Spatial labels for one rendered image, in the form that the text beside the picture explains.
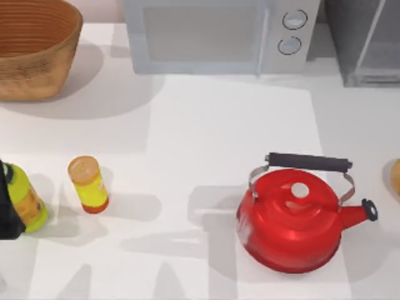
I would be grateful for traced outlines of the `pale microwave oven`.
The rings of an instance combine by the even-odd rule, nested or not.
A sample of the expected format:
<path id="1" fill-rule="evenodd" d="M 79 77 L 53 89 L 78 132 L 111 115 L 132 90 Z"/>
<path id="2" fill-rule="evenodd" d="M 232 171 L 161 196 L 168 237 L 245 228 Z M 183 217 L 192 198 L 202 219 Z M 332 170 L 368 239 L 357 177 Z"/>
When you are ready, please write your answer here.
<path id="1" fill-rule="evenodd" d="M 253 74 L 259 57 L 264 10 L 269 26 L 262 74 L 291 74 L 306 63 L 320 0 L 123 0 L 134 71 L 138 74 Z M 297 9 L 308 15 L 298 30 L 283 26 Z M 295 36 L 293 55 L 278 43 Z"/>

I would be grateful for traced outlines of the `red kettle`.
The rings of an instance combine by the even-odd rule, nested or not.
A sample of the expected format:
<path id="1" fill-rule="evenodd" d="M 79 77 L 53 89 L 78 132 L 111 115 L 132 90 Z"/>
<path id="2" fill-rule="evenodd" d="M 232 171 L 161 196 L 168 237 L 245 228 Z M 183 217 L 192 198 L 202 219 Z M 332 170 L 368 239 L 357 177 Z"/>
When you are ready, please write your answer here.
<path id="1" fill-rule="evenodd" d="M 241 244 L 261 264 L 289 274 L 314 271 L 333 258 L 344 230 L 378 220 L 372 200 L 344 206 L 355 189 L 338 197 L 312 174 L 337 172 L 353 183 L 348 159 L 270 152 L 265 160 L 251 171 L 236 213 Z"/>

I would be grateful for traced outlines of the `yellow can with orange lid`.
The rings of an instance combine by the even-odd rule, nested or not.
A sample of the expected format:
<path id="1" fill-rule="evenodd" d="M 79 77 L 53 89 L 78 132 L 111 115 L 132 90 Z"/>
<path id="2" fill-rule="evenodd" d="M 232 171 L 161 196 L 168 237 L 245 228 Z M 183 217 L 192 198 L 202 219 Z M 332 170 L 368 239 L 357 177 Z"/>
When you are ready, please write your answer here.
<path id="1" fill-rule="evenodd" d="M 89 214 L 103 212 L 109 204 L 109 195 L 97 159 L 93 156 L 75 157 L 67 171 L 84 211 Z"/>

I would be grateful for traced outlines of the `microwave knob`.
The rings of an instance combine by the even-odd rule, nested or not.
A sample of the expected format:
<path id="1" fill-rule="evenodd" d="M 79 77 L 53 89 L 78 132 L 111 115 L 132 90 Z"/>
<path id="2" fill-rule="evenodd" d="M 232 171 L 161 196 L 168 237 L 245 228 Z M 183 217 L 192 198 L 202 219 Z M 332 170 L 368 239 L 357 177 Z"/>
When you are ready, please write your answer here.
<path id="1" fill-rule="evenodd" d="M 301 29 L 307 21 L 308 15 L 301 9 L 289 11 L 282 18 L 282 24 L 288 30 Z"/>
<path id="2" fill-rule="evenodd" d="M 287 39 L 282 39 L 277 45 L 277 49 L 282 55 L 290 56 L 296 54 L 302 47 L 302 42 L 298 37 L 291 36 Z"/>

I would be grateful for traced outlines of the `green bottle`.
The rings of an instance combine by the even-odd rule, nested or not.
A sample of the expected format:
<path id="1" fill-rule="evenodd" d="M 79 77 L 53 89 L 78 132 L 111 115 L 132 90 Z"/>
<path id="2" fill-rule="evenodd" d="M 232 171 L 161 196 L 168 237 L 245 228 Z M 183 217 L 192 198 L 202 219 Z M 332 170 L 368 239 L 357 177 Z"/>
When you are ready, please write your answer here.
<path id="1" fill-rule="evenodd" d="M 38 231 L 48 220 L 48 210 L 43 200 L 19 166 L 4 163 L 3 171 L 12 205 L 26 227 L 25 233 Z"/>

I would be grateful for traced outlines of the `brown woven basket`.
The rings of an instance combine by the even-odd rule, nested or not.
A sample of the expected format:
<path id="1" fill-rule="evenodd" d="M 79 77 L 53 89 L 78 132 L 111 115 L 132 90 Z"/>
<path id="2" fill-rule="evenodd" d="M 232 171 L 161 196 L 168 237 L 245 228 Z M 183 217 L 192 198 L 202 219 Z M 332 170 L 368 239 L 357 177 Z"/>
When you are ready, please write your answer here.
<path id="1" fill-rule="evenodd" d="M 83 16 L 66 0 L 0 0 L 0 101 L 40 101 L 63 88 Z"/>

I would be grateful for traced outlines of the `tan rounded bread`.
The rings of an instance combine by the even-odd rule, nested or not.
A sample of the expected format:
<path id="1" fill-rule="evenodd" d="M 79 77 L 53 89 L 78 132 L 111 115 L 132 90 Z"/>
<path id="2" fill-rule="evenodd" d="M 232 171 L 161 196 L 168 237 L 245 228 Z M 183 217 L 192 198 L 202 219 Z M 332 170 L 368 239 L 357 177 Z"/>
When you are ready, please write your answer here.
<path id="1" fill-rule="evenodd" d="M 388 193 L 400 202 L 400 158 L 392 159 L 384 165 L 382 181 Z"/>

